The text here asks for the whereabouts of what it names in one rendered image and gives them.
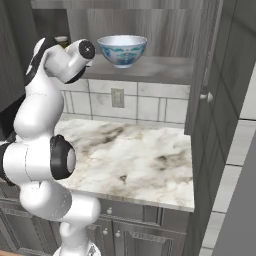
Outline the grey wall cabinet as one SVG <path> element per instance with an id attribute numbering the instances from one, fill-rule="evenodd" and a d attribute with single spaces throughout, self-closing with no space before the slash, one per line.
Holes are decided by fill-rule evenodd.
<path id="1" fill-rule="evenodd" d="M 203 0 L 30 0 L 38 33 L 96 42 L 111 35 L 148 39 L 143 56 L 118 69 L 100 52 L 88 79 L 189 84 Z"/>

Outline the white bowl with blue pattern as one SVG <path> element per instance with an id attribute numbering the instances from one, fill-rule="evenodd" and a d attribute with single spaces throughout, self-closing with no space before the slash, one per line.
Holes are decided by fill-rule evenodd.
<path id="1" fill-rule="evenodd" d="M 130 68 L 144 53 L 147 39 L 136 35 L 113 35 L 98 40 L 102 55 L 116 68 Z"/>

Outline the round silver door knob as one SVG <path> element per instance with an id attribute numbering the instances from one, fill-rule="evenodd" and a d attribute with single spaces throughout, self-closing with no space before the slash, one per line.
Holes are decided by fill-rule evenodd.
<path id="1" fill-rule="evenodd" d="M 200 99 L 205 100 L 207 103 L 209 103 L 213 100 L 213 95 L 210 92 L 208 92 L 207 94 L 201 94 Z"/>

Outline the beige wall socket plate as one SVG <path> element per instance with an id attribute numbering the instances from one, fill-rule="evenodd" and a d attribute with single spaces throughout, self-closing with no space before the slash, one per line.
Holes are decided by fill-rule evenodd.
<path id="1" fill-rule="evenodd" d="M 124 108 L 124 90 L 118 88 L 111 89 L 112 106 L 116 108 Z"/>

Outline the grey base cupboard door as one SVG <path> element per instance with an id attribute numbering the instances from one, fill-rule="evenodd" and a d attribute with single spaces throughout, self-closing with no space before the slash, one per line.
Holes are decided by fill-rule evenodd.
<path id="1" fill-rule="evenodd" d="M 116 256 L 182 256 L 186 235 L 138 223 L 113 222 Z"/>
<path id="2" fill-rule="evenodd" d="M 107 228 L 108 234 L 103 235 L 102 231 Z M 87 227 L 88 237 L 101 251 L 102 256 L 115 256 L 112 221 L 99 218 L 95 223 Z"/>
<path id="3" fill-rule="evenodd" d="M 15 253 L 52 256 L 60 246 L 58 226 L 29 213 L 17 201 L 0 199 L 0 224 Z"/>

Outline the grey open cabinet door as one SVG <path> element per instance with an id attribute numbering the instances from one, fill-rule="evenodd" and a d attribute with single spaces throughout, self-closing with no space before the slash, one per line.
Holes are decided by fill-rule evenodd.
<path id="1" fill-rule="evenodd" d="M 256 0 L 203 0 L 185 122 L 195 209 L 182 256 L 199 256 L 255 62 Z"/>
<path id="2" fill-rule="evenodd" d="M 0 0 L 0 112 L 24 93 L 35 39 L 30 0 Z"/>

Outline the grey drawer front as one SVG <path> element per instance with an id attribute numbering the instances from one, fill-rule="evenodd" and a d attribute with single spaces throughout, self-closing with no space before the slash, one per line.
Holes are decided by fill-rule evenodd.
<path id="1" fill-rule="evenodd" d="M 109 215 L 107 214 L 107 210 L 108 208 L 111 207 L 113 212 L 109 216 L 115 216 L 119 218 L 132 219 L 138 221 L 141 221 L 143 219 L 142 205 L 106 199 L 100 199 L 100 203 L 101 213 L 104 215 Z"/>

